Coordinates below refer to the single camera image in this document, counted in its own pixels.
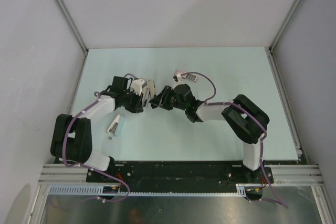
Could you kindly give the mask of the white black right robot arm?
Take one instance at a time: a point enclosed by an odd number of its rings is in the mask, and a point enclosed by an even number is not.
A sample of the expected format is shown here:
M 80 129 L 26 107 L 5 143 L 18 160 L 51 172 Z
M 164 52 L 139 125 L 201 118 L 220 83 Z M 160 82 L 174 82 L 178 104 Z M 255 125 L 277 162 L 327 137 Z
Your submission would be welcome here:
M 228 123 L 243 142 L 243 179 L 254 183 L 261 177 L 260 164 L 263 158 L 263 141 L 267 137 L 268 115 L 249 98 L 239 94 L 232 101 L 206 103 L 196 99 L 187 84 L 174 88 L 166 86 L 150 100 L 152 108 L 180 109 L 195 122 L 221 121 Z

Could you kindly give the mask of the beige black small stapler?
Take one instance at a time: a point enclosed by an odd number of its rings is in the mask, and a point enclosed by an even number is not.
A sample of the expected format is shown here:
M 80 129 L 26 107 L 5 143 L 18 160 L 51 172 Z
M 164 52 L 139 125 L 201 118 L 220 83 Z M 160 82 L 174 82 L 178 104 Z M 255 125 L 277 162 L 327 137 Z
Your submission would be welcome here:
M 147 80 L 145 86 L 142 88 L 142 105 L 148 107 L 150 100 L 156 96 L 156 87 L 154 80 Z

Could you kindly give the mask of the red staple box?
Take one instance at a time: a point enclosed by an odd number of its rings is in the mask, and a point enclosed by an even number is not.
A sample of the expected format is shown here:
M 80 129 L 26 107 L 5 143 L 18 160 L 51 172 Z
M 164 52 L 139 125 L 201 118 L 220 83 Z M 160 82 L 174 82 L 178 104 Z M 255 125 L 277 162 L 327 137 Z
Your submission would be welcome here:
M 197 80 L 198 80 L 198 77 L 195 74 L 192 74 L 192 73 L 185 73 L 185 72 L 179 71 L 179 70 L 177 70 L 175 72 L 175 74 L 176 73 L 180 73 L 182 75 L 182 79 L 185 79 L 185 80 L 188 80 L 188 81 L 197 82 Z

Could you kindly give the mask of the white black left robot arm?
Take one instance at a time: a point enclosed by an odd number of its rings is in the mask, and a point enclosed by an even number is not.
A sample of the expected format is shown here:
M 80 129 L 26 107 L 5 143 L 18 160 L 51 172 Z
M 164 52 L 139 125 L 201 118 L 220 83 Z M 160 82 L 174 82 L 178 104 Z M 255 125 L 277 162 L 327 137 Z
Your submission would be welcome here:
M 112 84 L 101 92 L 95 92 L 96 99 L 76 115 L 60 114 L 56 118 L 50 153 L 64 162 L 73 161 L 98 170 L 98 176 L 105 182 L 115 178 L 116 169 L 110 165 L 112 158 L 93 148 L 92 126 L 107 114 L 123 107 L 131 113 L 143 112 L 144 79 L 113 77 Z

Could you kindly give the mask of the light blue white stapler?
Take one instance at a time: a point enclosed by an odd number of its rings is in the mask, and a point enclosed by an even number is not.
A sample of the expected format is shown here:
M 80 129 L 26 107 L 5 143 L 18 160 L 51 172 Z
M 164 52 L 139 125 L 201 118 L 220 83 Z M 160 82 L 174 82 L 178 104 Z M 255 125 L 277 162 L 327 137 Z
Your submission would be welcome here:
M 107 133 L 119 136 L 124 124 L 125 117 L 118 114 L 107 129 Z

